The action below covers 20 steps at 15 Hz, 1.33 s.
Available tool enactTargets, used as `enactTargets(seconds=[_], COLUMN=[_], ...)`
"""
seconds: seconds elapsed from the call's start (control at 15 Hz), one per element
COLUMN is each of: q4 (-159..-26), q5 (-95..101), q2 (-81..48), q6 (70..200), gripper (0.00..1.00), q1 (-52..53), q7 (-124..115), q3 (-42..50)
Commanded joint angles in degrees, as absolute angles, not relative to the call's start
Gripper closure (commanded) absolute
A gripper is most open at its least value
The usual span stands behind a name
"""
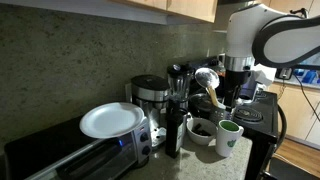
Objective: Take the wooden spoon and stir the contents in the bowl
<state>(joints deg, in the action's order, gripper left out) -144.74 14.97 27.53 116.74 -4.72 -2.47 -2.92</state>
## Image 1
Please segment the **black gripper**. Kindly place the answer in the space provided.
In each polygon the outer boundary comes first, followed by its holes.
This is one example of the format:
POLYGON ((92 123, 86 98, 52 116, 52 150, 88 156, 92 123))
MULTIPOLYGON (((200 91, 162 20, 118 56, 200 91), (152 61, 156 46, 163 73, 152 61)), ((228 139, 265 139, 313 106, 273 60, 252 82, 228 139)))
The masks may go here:
POLYGON ((235 107, 235 100, 238 98, 241 86, 248 81, 250 76, 250 71, 226 71, 224 79, 224 105, 227 111, 231 112, 235 107))

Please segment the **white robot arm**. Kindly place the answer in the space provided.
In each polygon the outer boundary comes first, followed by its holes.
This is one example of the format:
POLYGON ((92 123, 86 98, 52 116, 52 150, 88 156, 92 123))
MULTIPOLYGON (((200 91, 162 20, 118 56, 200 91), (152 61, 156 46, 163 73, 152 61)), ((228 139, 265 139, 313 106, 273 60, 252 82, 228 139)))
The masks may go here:
POLYGON ((234 109, 240 87, 255 64, 292 67, 319 53, 319 37, 319 16, 302 18, 261 3, 235 11, 229 18, 226 36, 226 110, 234 109))

